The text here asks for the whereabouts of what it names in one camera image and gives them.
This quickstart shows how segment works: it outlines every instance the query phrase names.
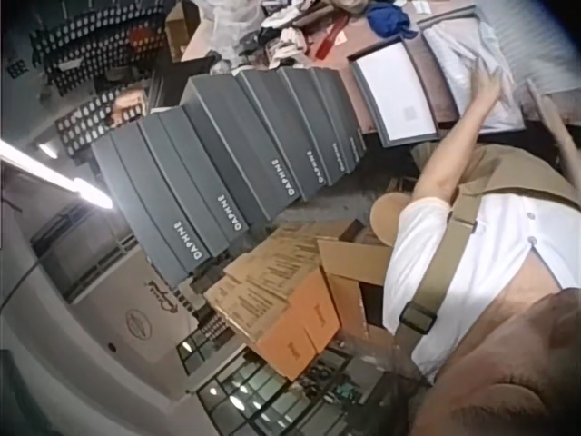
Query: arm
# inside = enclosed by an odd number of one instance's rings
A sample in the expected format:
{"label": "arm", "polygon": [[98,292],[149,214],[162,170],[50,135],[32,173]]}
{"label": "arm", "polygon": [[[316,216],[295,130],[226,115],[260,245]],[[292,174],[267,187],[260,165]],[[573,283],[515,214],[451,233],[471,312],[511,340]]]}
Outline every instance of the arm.
{"label": "arm", "polygon": [[528,89],[533,95],[533,99],[537,104],[537,110],[540,114],[543,124],[553,134],[557,145],[561,151],[561,157],[565,163],[566,176],[569,182],[575,186],[581,198],[581,165],[579,158],[579,151],[571,137],[571,134],[566,129],[565,123],[561,119],[561,115],[551,100],[546,95],[540,95],[532,81],[527,82]]}
{"label": "arm", "polygon": [[500,96],[500,75],[492,77],[479,63],[476,97],[448,136],[436,148],[419,177],[412,201],[436,197],[450,203],[476,147],[478,132]]}

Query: brown cardboard box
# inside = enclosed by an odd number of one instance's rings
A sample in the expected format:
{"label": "brown cardboard box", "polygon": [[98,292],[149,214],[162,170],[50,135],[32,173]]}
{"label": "brown cardboard box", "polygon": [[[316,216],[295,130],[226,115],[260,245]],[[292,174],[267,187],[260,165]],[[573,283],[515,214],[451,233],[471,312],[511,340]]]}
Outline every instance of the brown cardboard box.
{"label": "brown cardboard box", "polygon": [[205,296],[254,351],[290,380],[314,359],[316,352],[299,314],[280,298],[231,277],[221,279]]}
{"label": "brown cardboard box", "polygon": [[278,253],[265,258],[247,254],[224,271],[237,281],[251,283],[286,302],[300,313],[299,323],[317,352],[327,347],[339,329],[339,319],[317,263],[302,263]]}
{"label": "brown cardboard box", "polygon": [[283,225],[224,268],[208,302],[279,373],[296,379],[340,327],[317,237],[352,238],[359,222]]}
{"label": "brown cardboard box", "polygon": [[174,62],[180,62],[194,32],[200,25],[198,7],[190,1],[179,1],[165,18],[165,35]]}
{"label": "brown cardboard box", "polygon": [[383,287],[392,248],[384,245],[370,229],[363,229],[351,241],[319,240],[318,244],[341,329],[365,341],[374,342],[376,338],[384,341],[390,336],[387,331],[370,329],[373,326],[366,317],[364,293],[369,288],[374,292],[373,286]]}

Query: stack of boxes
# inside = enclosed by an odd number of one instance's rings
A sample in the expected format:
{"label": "stack of boxes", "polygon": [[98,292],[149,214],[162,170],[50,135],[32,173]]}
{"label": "stack of boxes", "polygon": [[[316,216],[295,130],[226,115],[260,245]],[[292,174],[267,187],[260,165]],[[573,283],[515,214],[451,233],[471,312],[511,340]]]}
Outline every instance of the stack of boxes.
{"label": "stack of boxes", "polygon": [[250,228],[308,201],[365,152],[339,73],[190,77],[181,105],[93,144],[116,205],[174,287]]}
{"label": "stack of boxes", "polygon": [[284,225],[225,270],[205,298],[270,366],[295,380],[340,330],[394,350],[382,326],[392,248],[355,222]]}

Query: storage rack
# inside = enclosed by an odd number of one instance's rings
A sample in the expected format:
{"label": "storage rack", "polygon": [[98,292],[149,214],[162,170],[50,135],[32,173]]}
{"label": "storage rack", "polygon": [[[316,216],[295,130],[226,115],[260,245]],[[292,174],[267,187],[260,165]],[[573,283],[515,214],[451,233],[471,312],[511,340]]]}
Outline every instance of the storage rack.
{"label": "storage rack", "polygon": [[[117,86],[97,95],[91,101],[56,120],[54,123],[56,131],[69,156],[75,158],[78,153],[89,148],[92,142],[107,134],[110,128],[103,120],[111,112],[117,95],[128,86],[127,84]],[[126,109],[123,111],[123,119],[131,120],[141,115],[141,111],[139,105]]]}
{"label": "storage rack", "polygon": [[[33,32],[33,65],[43,66],[48,83],[56,85],[59,95],[112,67],[135,64],[151,69],[163,46],[164,25],[161,0],[144,9],[127,5],[91,11],[53,29]],[[132,33],[141,29],[151,32],[142,32],[135,41]]]}

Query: plastic bag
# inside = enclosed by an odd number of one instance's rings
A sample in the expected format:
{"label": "plastic bag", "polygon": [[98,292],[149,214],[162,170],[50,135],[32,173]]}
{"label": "plastic bag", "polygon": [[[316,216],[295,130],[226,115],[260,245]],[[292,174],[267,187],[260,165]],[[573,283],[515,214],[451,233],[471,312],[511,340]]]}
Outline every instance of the plastic bag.
{"label": "plastic bag", "polygon": [[193,0],[204,19],[213,22],[209,46],[222,59],[239,64],[241,39],[260,30],[264,14],[261,0]]}

